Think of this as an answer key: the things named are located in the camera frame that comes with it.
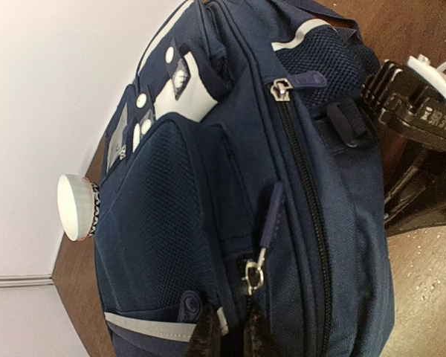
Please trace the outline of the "navy blue student backpack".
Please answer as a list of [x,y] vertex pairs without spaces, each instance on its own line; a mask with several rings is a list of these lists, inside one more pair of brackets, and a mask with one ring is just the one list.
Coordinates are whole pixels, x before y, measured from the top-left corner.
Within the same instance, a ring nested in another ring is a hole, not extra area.
[[117,356],[184,356],[204,306],[243,356],[258,306],[273,356],[379,356],[395,323],[380,67],[315,1],[185,1],[106,128],[94,261]]

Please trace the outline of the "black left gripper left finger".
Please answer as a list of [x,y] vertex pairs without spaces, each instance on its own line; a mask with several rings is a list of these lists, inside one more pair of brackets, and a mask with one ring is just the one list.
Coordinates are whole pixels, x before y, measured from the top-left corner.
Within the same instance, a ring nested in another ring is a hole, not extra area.
[[195,326],[185,357],[219,357],[222,332],[216,308],[208,303]]

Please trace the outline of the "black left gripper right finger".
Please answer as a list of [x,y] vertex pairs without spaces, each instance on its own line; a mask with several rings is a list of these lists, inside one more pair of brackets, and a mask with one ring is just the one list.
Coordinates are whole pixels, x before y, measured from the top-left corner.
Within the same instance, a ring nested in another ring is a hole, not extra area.
[[274,355],[274,341],[267,321],[258,306],[252,306],[243,332],[243,356],[263,357]]

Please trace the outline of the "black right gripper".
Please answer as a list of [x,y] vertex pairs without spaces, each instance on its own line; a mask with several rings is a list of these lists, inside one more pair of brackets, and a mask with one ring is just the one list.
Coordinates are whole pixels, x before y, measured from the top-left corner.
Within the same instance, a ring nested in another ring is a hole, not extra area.
[[446,226],[446,147],[382,134],[384,226],[389,237]]

